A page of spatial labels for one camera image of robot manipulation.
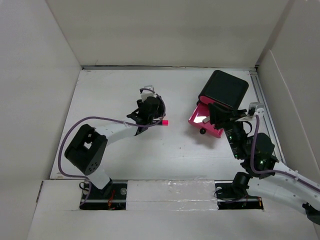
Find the beige clip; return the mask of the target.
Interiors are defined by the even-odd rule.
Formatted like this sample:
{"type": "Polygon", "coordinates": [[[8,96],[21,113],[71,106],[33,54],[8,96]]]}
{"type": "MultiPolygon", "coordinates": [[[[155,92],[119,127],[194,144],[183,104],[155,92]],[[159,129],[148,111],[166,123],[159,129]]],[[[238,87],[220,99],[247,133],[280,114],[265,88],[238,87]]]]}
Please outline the beige clip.
{"type": "Polygon", "coordinates": [[[203,123],[203,124],[210,123],[210,117],[207,116],[206,118],[204,118],[204,119],[202,120],[202,123],[203,123]]]}

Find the pink capped black marker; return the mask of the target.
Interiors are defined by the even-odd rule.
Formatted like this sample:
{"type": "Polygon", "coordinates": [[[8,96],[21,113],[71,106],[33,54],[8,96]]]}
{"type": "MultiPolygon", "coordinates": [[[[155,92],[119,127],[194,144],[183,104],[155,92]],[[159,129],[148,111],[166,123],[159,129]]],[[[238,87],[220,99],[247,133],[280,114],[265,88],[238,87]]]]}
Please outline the pink capped black marker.
{"type": "Polygon", "coordinates": [[[154,120],[152,122],[153,124],[156,124],[156,125],[161,125],[161,126],[168,126],[169,125],[169,121],[168,120],[154,120]]]}

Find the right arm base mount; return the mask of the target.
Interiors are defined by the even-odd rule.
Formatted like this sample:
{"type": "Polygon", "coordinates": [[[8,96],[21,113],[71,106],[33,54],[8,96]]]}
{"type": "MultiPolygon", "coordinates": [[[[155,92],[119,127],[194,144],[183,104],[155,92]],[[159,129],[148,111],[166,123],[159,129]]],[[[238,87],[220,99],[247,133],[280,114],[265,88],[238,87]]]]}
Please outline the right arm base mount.
{"type": "Polygon", "coordinates": [[[213,196],[218,210],[263,210],[262,199],[247,192],[251,179],[249,174],[238,172],[233,180],[215,180],[213,196]]]}

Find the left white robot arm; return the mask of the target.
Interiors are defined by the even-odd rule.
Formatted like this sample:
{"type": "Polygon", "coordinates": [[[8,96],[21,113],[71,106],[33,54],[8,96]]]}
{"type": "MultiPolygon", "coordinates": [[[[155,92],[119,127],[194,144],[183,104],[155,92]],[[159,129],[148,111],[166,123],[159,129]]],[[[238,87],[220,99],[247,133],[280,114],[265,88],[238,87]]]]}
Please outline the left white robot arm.
{"type": "Polygon", "coordinates": [[[82,125],[64,152],[64,157],[93,184],[94,192],[100,198],[107,198],[112,191],[112,179],[101,166],[106,147],[142,134],[165,116],[165,104],[160,96],[140,99],[137,105],[138,109],[128,114],[124,121],[100,127],[82,125]]]}

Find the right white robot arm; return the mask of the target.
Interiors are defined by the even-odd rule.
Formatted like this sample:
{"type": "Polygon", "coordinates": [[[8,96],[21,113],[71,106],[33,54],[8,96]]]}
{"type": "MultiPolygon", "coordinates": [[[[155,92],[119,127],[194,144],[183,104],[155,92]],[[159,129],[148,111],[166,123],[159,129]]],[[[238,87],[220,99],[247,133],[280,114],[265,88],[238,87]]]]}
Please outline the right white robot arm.
{"type": "Polygon", "coordinates": [[[292,170],[273,154],[275,145],[259,131],[265,106],[252,102],[247,110],[209,103],[209,121],[223,129],[235,159],[243,172],[237,172],[228,188],[216,190],[217,199],[226,204],[248,197],[269,199],[320,223],[320,185],[292,170]]]}

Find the black drawer cabinet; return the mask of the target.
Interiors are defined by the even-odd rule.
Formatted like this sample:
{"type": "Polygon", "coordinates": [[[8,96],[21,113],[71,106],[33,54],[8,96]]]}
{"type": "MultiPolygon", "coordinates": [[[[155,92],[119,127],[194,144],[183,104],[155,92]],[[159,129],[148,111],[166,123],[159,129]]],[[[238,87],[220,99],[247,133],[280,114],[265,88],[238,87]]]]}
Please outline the black drawer cabinet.
{"type": "Polygon", "coordinates": [[[198,99],[200,96],[206,96],[230,106],[231,109],[238,109],[248,88],[247,81],[224,71],[215,70],[198,95],[198,99]]]}

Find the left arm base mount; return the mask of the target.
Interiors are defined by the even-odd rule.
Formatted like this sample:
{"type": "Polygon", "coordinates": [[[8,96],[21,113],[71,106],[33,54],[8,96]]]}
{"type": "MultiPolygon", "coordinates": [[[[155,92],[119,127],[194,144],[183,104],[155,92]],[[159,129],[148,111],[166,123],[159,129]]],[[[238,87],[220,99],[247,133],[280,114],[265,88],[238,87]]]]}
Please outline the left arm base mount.
{"type": "Polygon", "coordinates": [[[128,181],[113,181],[108,176],[91,178],[90,182],[79,184],[82,190],[79,208],[81,210],[125,210],[127,203],[128,181]]]}

